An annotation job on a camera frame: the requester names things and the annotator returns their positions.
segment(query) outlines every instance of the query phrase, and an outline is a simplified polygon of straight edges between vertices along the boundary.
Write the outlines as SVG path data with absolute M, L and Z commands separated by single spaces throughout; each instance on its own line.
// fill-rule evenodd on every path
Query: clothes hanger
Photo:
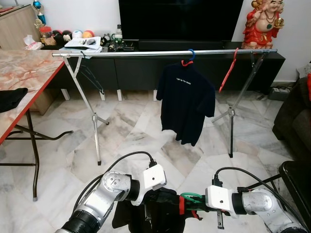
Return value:
M 183 67 L 186 67 L 186 66 L 188 66 L 189 64 L 192 64 L 192 63 L 193 63 L 193 60 L 195 59 L 195 52 L 194 52 L 194 50 L 189 49 L 188 51 L 191 51 L 191 52 L 192 52 L 192 58 L 190 58 L 189 61 L 187 61 L 186 63 L 185 63 L 184 60 L 182 60 L 182 61 L 181 61 L 181 64 L 182 64 Z
M 224 85 L 225 85 L 225 82 L 227 81 L 227 79 L 228 79 L 228 77 L 229 77 L 229 75 L 230 75 L 230 73 L 231 73 L 231 71 L 232 71 L 232 69 L 233 69 L 233 67 L 234 67 L 234 64 L 235 64 L 235 62 L 236 62 L 236 60 L 237 60 L 237 53 L 238 53 L 238 50 L 239 50 L 239 48 L 237 48 L 237 49 L 235 50 L 234 57 L 233 57 L 233 62 L 232 62 L 232 64 L 231 64 L 231 67 L 230 67 L 228 73 L 226 74 L 226 76 L 225 76 L 225 78 L 224 78 L 224 80 L 223 80 L 222 85 L 221 85 L 220 88 L 219 88 L 219 93 L 222 91 L 222 89 L 223 89 L 223 87 L 224 87 Z

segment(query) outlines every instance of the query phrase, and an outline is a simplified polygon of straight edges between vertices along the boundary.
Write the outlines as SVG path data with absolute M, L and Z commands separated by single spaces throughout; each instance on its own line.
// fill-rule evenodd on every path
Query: black tv screen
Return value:
M 231 40 L 243 0 L 119 0 L 124 39 Z

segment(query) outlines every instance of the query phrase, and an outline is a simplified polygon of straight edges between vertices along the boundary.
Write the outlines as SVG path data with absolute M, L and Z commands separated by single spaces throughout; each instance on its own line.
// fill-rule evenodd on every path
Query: wooden cabinet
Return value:
M 26 45 L 23 38 L 33 35 L 40 42 L 40 32 L 35 27 L 35 13 L 31 5 L 20 6 L 0 16 L 0 47 L 3 50 L 20 50 Z

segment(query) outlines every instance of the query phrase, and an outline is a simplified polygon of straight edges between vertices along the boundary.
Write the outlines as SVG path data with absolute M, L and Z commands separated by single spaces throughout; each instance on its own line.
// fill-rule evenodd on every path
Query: sofa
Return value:
M 311 101 L 307 78 L 297 81 L 274 121 L 273 133 L 285 140 L 296 160 L 311 161 Z

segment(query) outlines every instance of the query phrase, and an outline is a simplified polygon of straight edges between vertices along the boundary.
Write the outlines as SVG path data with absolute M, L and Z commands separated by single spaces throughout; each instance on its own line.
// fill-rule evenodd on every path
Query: wall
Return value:
M 244 0 L 240 17 L 232 41 L 243 41 L 246 16 L 253 10 L 252 0 Z M 275 82 L 294 82 L 298 73 L 296 68 L 311 61 L 311 0 L 284 0 L 285 7 L 281 17 L 285 27 L 273 40 L 274 48 L 286 58 Z
M 20 4 L 32 0 L 18 0 Z M 233 41 L 243 41 L 246 15 L 252 11 L 252 0 L 244 0 Z M 286 58 L 275 81 L 295 81 L 297 67 L 311 60 L 311 0 L 284 0 L 282 18 L 285 27 L 274 39 L 274 48 Z M 47 24 L 53 29 L 93 30 L 95 34 L 114 32 L 120 23 L 118 0 L 41 0 L 45 6 Z M 12 5 L 14 0 L 0 0 L 0 4 Z

